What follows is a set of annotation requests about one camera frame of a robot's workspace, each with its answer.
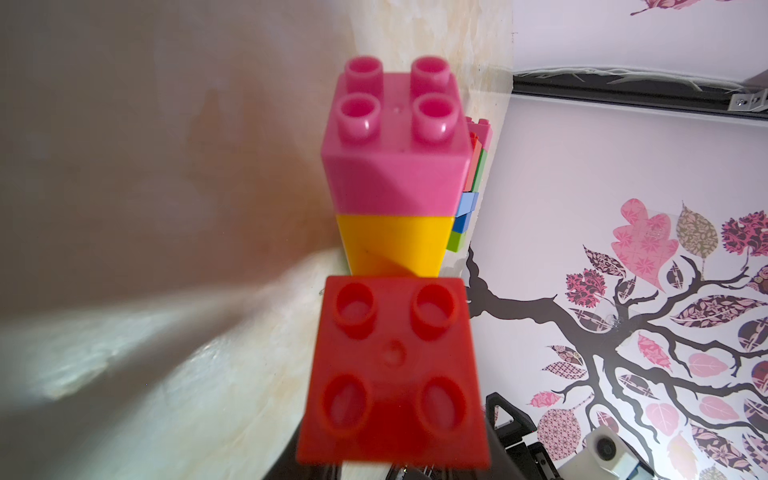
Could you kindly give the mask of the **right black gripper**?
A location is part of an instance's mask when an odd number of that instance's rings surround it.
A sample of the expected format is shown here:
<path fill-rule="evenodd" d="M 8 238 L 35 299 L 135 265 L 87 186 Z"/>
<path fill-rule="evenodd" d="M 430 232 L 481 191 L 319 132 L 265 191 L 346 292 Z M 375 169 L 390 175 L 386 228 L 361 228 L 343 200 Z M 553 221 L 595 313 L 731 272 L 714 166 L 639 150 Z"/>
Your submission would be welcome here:
<path fill-rule="evenodd" d="M 543 444 L 524 441 L 536 431 L 528 414 L 494 392 L 486 396 L 485 416 L 491 464 L 479 471 L 480 479 L 561 479 Z"/>

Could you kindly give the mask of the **lime green lego brick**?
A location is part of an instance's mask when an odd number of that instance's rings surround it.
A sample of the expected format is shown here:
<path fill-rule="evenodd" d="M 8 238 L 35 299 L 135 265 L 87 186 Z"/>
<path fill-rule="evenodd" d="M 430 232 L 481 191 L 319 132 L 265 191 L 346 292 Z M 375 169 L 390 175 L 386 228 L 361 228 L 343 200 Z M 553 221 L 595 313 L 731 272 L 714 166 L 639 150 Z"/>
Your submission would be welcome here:
<path fill-rule="evenodd" d="M 453 253 L 460 253 L 467 244 L 467 234 L 452 231 L 450 233 L 449 241 L 446 247 L 447 251 Z"/>

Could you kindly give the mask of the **yellow lego brick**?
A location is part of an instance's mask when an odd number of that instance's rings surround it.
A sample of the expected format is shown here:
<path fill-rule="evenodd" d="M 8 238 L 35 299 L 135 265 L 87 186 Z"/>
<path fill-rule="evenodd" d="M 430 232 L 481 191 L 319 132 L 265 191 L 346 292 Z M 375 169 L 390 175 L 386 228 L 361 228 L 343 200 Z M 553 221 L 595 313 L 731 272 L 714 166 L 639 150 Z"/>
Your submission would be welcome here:
<path fill-rule="evenodd" d="M 451 217 L 338 215 L 350 272 L 356 276 L 437 277 Z"/>

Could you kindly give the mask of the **red square lego brick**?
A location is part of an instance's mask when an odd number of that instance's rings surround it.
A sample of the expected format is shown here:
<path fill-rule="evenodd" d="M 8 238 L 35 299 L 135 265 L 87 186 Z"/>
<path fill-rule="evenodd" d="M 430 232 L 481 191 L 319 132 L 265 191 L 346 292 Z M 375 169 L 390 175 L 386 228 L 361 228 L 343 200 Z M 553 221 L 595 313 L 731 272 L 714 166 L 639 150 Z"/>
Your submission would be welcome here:
<path fill-rule="evenodd" d="M 471 132 L 469 134 L 469 137 L 470 137 L 470 143 L 472 147 L 472 155 L 470 157 L 469 168 L 468 168 L 467 176 L 464 182 L 464 188 L 463 188 L 464 192 L 471 192 L 473 190 L 476 171 L 477 171 L 479 160 L 483 151 L 482 143 L 480 142 L 478 136 L 475 133 Z"/>

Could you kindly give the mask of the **pink lego brick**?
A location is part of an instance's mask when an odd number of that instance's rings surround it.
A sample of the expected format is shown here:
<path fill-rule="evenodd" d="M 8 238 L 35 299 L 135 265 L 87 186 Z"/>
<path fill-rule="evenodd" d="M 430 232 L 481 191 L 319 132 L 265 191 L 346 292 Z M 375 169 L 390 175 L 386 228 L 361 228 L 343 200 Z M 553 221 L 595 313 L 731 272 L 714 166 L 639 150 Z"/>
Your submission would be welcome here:
<path fill-rule="evenodd" d="M 491 142 L 493 138 L 493 130 L 490 121 L 485 118 L 474 120 L 469 116 L 466 117 L 466 121 L 469 131 L 478 138 L 482 149 L 489 153 L 491 151 Z"/>

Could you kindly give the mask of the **magenta lego brick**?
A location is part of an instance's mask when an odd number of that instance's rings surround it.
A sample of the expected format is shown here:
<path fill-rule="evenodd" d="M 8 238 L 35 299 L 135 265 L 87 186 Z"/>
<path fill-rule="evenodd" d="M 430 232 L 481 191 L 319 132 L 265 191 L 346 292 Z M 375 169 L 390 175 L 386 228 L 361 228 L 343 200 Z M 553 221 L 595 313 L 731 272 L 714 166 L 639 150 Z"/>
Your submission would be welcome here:
<path fill-rule="evenodd" d="M 472 147 L 455 75 L 437 56 L 387 72 L 373 56 L 347 61 L 321 158 L 336 213 L 450 217 Z"/>

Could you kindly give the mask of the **blue long lego brick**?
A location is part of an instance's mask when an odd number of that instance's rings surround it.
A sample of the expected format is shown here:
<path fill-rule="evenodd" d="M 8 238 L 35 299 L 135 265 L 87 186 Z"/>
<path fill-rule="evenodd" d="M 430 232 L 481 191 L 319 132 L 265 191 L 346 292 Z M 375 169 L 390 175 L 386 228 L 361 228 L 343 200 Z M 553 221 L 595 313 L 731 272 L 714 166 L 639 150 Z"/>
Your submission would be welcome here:
<path fill-rule="evenodd" d="M 463 192 L 455 216 L 461 217 L 473 212 L 477 204 L 478 196 L 478 192 Z"/>

